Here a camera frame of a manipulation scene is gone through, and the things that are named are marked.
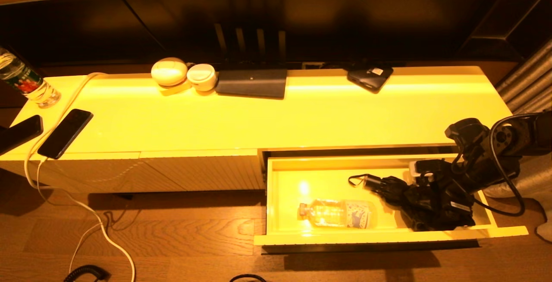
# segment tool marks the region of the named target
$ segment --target plastic bottle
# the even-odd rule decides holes
[[[316,199],[310,206],[300,204],[299,216],[319,227],[367,229],[371,216],[369,206],[367,201]]]
[[[0,79],[39,107],[51,107],[61,95],[11,52],[0,47]]]

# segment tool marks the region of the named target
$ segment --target open drawer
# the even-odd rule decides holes
[[[524,226],[496,225],[491,211],[474,205],[473,227],[457,227],[454,231],[414,232],[404,223],[400,211],[386,204],[375,193],[352,187],[347,178],[370,173],[396,176],[414,181],[408,170],[410,161],[446,158],[453,154],[403,156],[349,156],[315,158],[269,158],[267,177],[266,235],[256,235],[255,245],[289,244],[355,244],[420,241],[450,241],[478,238],[527,235]],[[487,203],[483,192],[476,197]],[[370,229],[316,227],[298,218],[300,203],[315,199],[365,200],[373,203]]]

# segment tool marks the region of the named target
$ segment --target white charging cable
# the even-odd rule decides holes
[[[85,205],[84,203],[82,203],[82,202],[78,201],[77,199],[75,199],[69,192],[67,192],[63,188],[54,187],[54,186],[40,186],[40,180],[39,180],[39,178],[40,178],[40,168],[42,167],[42,164],[44,164],[44,162],[46,162],[48,160],[48,158],[47,157],[42,158],[40,160],[39,164],[38,164],[38,167],[36,168],[36,184],[34,184],[32,178],[30,176],[30,173],[29,173],[29,160],[31,159],[31,157],[33,156],[33,154],[35,153],[37,148],[40,146],[40,144],[43,143],[43,140],[45,138],[47,138],[50,135],[50,133],[57,127],[57,125],[60,123],[60,121],[64,117],[64,115],[67,113],[67,111],[69,110],[69,108],[71,107],[71,105],[73,104],[75,99],[77,99],[78,94],[85,87],[85,85],[89,82],[89,80],[91,80],[92,78],[94,78],[95,76],[100,75],[100,74],[104,74],[104,73],[102,73],[102,72],[93,72],[93,73],[89,74],[88,76],[86,76],[86,78],[79,84],[79,86],[77,87],[75,92],[73,92],[73,94],[71,95],[71,98],[69,99],[69,102],[65,105],[65,107],[63,108],[63,111],[61,111],[59,117],[57,117],[57,120],[54,122],[52,127],[47,132],[43,133],[42,136],[40,136],[39,139],[35,142],[35,144],[33,146],[31,146],[31,148],[30,148],[30,150],[29,150],[29,152],[28,152],[28,154],[25,158],[23,166],[24,166],[24,171],[25,171],[25,177],[27,178],[27,181],[29,182],[29,185],[31,185],[31,187],[38,190],[40,196],[46,202],[48,202],[50,204],[53,204],[53,205],[59,205],[59,204],[54,204],[54,203],[50,202],[42,194],[41,189],[59,189],[59,190],[62,190],[63,192],[65,192],[65,194],[69,197],[69,199],[71,199],[71,201],[73,201],[75,203],[75,205],[78,205],[78,206],[81,206],[81,207],[87,209],[98,219],[99,223],[96,224],[94,227],[91,227],[89,230],[87,230],[84,233],[84,235],[81,237],[81,240],[79,241],[79,243],[77,245],[77,248],[75,249],[75,252],[73,253],[73,257],[71,258],[71,264],[69,265],[69,273],[71,273],[71,267],[73,265],[73,260],[75,259],[75,255],[77,254],[77,251],[78,251],[79,247],[81,246],[81,243],[82,243],[82,240],[83,240],[84,236],[87,235],[87,233],[89,233],[95,227],[100,226],[101,229],[102,229],[102,233],[103,233],[105,239],[107,240],[107,242],[109,242],[109,244],[113,245],[114,247],[118,248],[119,251],[121,251],[126,256],[126,258],[128,258],[128,260],[130,262],[130,267],[132,269],[131,282],[134,282],[134,279],[135,279],[135,276],[136,276],[136,268],[134,267],[134,261],[132,261],[132,257],[130,257],[130,254],[128,254],[128,252],[126,252],[126,250],[124,248],[122,248],[120,245],[113,242],[109,238],[109,236],[107,235],[107,232],[105,231],[105,225],[102,221],[102,218],[98,215],[98,213],[94,209],[92,209],[91,207],[89,207],[89,206]]]

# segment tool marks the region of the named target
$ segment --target smartphone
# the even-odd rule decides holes
[[[42,117],[35,115],[0,131],[0,155],[28,142],[43,132]]]
[[[88,111],[73,109],[65,116],[59,125],[52,131],[50,136],[42,143],[38,153],[42,156],[59,159],[73,143],[75,138],[85,128],[85,125],[92,119],[92,113]]]
[[[378,93],[393,73],[393,68],[372,67],[362,70],[352,70],[347,73],[347,79],[353,83]]]

